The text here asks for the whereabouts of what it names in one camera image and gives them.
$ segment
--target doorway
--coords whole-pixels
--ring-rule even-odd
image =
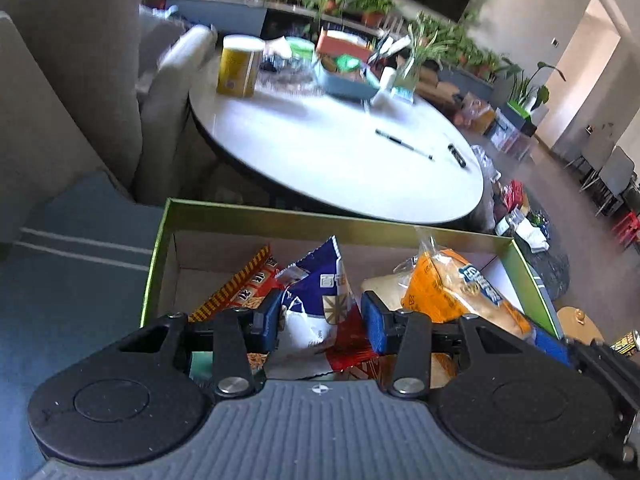
[[[566,82],[553,72],[549,88],[548,113],[536,136],[549,148],[558,141],[587,99],[618,46],[620,34],[600,0],[591,0],[558,62]]]

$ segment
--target blue snack bag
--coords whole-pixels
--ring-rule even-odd
[[[301,379],[344,370],[376,354],[366,337],[335,237],[281,270],[285,286],[278,346],[268,378]]]

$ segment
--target red stool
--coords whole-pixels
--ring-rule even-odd
[[[636,239],[638,231],[640,231],[640,219],[635,213],[631,212],[618,222],[612,231],[615,232],[619,243],[629,247],[631,242]]]

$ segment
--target white round table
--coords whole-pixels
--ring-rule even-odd
[[[329,96],[257,90],[251,98],[227,97],[216,93],[217,81],[214,59],[190,91],[205,140],[287,190],[345,212],[411,224],[453,221],[480,201],[478,160],[453,124],[420,98],[411,105],[384,96],[367,114],[361,104]],[[450,143],[466,168],[447,149]]]

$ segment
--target sofa armrest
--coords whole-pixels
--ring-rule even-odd
[[[36,203],[106,167],[4,12],[0,73],[0,242],[8,243]]]

